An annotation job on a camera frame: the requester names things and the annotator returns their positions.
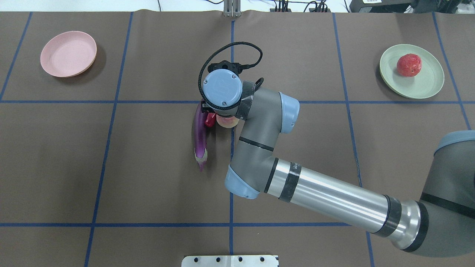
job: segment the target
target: red apple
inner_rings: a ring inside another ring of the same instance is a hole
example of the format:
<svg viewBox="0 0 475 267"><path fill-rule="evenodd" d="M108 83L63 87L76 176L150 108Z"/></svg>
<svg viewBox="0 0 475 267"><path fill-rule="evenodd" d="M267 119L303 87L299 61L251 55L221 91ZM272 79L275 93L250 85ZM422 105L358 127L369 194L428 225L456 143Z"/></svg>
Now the red apple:
<svg viewBox="0 0 475 267"><path fill-rule="evenodd" d="M414 77L422 68L422 61L418 55L407 54L398 60L397 70L404 77Z"/></svg>

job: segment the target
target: white metal plate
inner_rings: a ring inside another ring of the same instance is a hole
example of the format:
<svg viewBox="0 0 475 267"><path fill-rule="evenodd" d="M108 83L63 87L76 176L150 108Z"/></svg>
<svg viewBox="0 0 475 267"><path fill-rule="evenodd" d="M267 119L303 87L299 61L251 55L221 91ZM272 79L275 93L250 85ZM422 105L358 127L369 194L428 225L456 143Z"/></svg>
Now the white metal plate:
<svg viewBox="0 0 475 267"><path fill-rule="evenodd" d="M181 267L279 267L279 256L187 256L182 260Z"/></svg>

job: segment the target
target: blue tape line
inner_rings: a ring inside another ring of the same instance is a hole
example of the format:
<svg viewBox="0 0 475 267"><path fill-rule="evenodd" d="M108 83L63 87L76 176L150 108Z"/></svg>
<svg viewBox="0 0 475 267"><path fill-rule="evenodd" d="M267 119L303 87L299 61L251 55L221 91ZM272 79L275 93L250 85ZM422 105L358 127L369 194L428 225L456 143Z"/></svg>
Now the blue tape line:
<svg viewBox="0 0 475 267"><path fill-rule="evenodd" d="M114 100L0 100L10 104L114 104ZM117 100L118 104L199 104L199 100ZM341 100L301 100L300 104L346 104ZM350 100L350 104L460 104L458 101L372 101ZM475 101L462 101L463 104L475 104Z"/></svg>
<svg viewBox="0 0 475 267"><path fill-rule="evenodd" d="M348 100L348 91L346 90L345 72L343 70L342 51L340 49L340 41L338 39L338 29L336 26L335 13L332 13L332 16L333 16L333 27L335 29L336 48L338 50L338 60L340 61L340 72L342 74L343 91L345 93L346 113L348 115L348 123L350 124L350 135L351 135L351 143L353 144L353 155L356 161L356 168L358 170L358 183L360 187L363 187L363 183L361 182L360 163L358 161L358 151L356 150L356 141L355 141L355 136L354 136L354 131L353 131L353 121L351 119L352 116L351 116L351 110L350 110L350 102Z"/></svg>
<svg viewBox="0 0 475 267"><path fill-rule="evenodd" d="M8 69L7 77L5 78L5 82L3 83L3 88L0 92L0 100L3 98L3 94L5 93L5 90L7 89L8 80L10 79L10 75L13 70L13 66L15 65L15 61L17 61L17 56L18 56L18 53L20 52L20 47L21 47L21 44L23 43L23 39L25 38L25 34L27 33L28 25L31 21L32 15L33 15L33 12L30 12L27 23L25 24L25 28L23 29L23 33L21 34L20 42L18 42L17 50L15 51L15 55L13 56L13 59L10 64L10 68Z"/></svg>
<svg viewBox="0 0 475 267"><path fill-rule="evenodd" d="M91 247L92 247L92 238L94 237L94 225L91 227L91 231L89 232L89 240L87 242L87 250L86 250L86 258L84 260L84 267L89 265L89 256L91 255Z"/></svg>
<svg viewBox="0 0 475 267"><path fill-rule="evenodd" d="M97 219L97 210L99 209L99 201L101 199L101 191L102 191L102 184L104 181L104 174L105 174L105 164L107 162L107 156L109 154L109 146L111 143L111 135L112 135L112 128L114 125L114 120L115 120L115 112L117 110L117 101L119 99L119 93L120 93L120 85L122 81L122 74L124 71L124 65L125 65L125 57L127 55L127 46L129 43L129 37L130 37L130 29L132 27L132 18L133 18L133 12L130 12L130 18L129 18L129 27L127 28L127 36L125 37L125 45L124 45L124 50L122 54L122 63L120 67L120 72L119 72L119 79L117 81L117 90L115 92L115 100L114 100L114 107L112 108L112 115L111 115L111 122L109 124L109 132L107 134L107 142L105 144L105 151L104 151L104 159L102 161L102 169L101 169L101 177L99 178L99 186L97 188L97 195L95 199L95 205L94 205L94 213L92 217L92 226L91 226L91 232L89 234L89 242L87 244L87 251L86 251L86 258L84 260L84 267L87 267L89 264L89 256L91 254L91 247L92 247L92 241L94 237L94 227L95 227L95 222Z"/></svg>
<svg viewBox="0 0 475 267"><path fill-rule="evenodd" d="M373 246L371 245L370 233L366 232L366 242L368 243L368 252L370 254L371 267L374 267Z"/></svg>
<svg viewBox="0 0 475 267"><path fill-rule="evenodd" d="M325 100L319 100L319 101L305 101L305 100L300 100L299 103L301 104L345 104L345 101L339 101L339 100L330 100L330 101L325 101Z"/></svg>
<svg viewBox="0 0 475 267"><path fill-rule="evenodd" d="M186 228L186 227L342 227L343 222L199 222L199 223L37 223L3 222L0 227Z"/></svg>
<svg viewBox="0 0 475 267"><path fill-rule="evenodd" d="M450 67L450 64L447 59L447 55L445 53L444 45L442 44L442 38L440 37L439 26L437 24L436 14L434 12L432 12L432 19L434 20L434 26L436 27L436 33L437 33L437 38L439 39L440 49L442 50L442 55L444 56L444 60L447 64L448 73L450 75L450 79L452 80L452 84L455 89L455 94L457 95L458 103L460 104L460 109L462 110L462 114L465 119L465 124L467 125L467 129L471 130L470 123L468 122L467 114L465 113L464 104L462 103L462 99L460 98L460 94L458 92L457 83L455 83L454 75L452 74L452 68Z"/></svg>
<svg viewBox="0 0 475 267"><path fill-rule="evenodd" d="M119 104L199 104L199 100L119 100Z"/></svg>
<svg viewBox="0 0 475 267"><path fill-rule="evenodd" d="M348 101L350 104L458 104L458 101Z"/></svg>
<svg viewBox="0 0 475 267"><path fill-rule="evenodd" d="M231 43L234 43L234 20L231 21ZM231 47L231 62L234 62L234 46Z"/></svg>
<svg viewBox="0 0 475 267"><path fill-rule="evenodd" d="M114 100L1 100L11 104L113 104Z"/></svg>
<svg viewBox="0 0 475 267"><path fill-rule="evenodd" d="M95 227L155 227L155 228L181 228L181 227L229 227L227 222L202 222L202 223L96 223Z"/></svg>
<svg viewBox="0 0 475 267"><path fill-rule="evenodd" d="M231 21L231 43L234 42L234 20ZM231 62L234 62L234 46L231 47ZM235 127L231 129L231 160L234 156ZM234 194L229 192L229 254L234 254Z"/></svg>
<svg viewBox="0 0 475 267"><path fill-rule="evenodd" d="M331 227L351 226L344 222L235 222L234 227Z"/></svg>
<svg viewBox="0 0 475 267"><path fill-rule="evenodd" d="M92 223L2 222L0 227L91 227Z"/></svg>

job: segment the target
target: eggplant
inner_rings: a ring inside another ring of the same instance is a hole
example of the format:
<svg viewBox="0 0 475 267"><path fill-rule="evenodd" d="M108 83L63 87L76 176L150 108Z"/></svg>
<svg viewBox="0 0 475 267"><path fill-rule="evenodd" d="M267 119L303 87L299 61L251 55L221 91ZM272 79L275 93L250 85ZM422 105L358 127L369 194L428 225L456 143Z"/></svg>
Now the eggplant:
<svg viewBox="0 0 475 267"><path fill-rule="evenodd" d="M199 171L202 172L208 160L208 150L206 150L206 130L205 125L208 112L201 112L201 103L198 104L193 121L193 140L195 145L195 159L199 165Z"/></svg>

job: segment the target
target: blue end cap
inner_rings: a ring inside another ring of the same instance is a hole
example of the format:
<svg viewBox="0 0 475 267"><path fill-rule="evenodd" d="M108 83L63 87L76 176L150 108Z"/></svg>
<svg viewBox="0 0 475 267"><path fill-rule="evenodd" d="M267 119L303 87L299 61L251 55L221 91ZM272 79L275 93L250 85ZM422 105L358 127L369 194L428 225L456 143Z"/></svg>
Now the blue end cap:
<svg viewBox="0 0 475 267"><path fill-rule="evenodd" d="M294 128L300 111L300 103L297 99L284 95L281 92L280 101L282 102L282 129L283 134L288 134Z"/></svg>
<svg viewBox="0 0 475 267"><path fill-rule="evenodd" d="M442 140L440 140L439 146L437 147L434 154L437 153L437 151L443 148L444 146L448 146L450 144L463 142L463 141L470 141L470 140L475 140L475 130L457 131L457 132L449 133L446 136L442 137Z"/></svg>
<svg viewBox="0 0 475 267"><path fill-rule="evenodd" d="M241 99L242 82L232 71L217 69L203 80L203 93L217 106L232 106Z"/></svg>
<svg viewBox="0 0 475 267"><path fill-rule="evenodd" d="M229 190L229 192L250 200L253 200L260 193L248 185L245 181L239 177L231 166L228 167L228 173L226 174L226 179L224 180L224 185Z"/></svg>

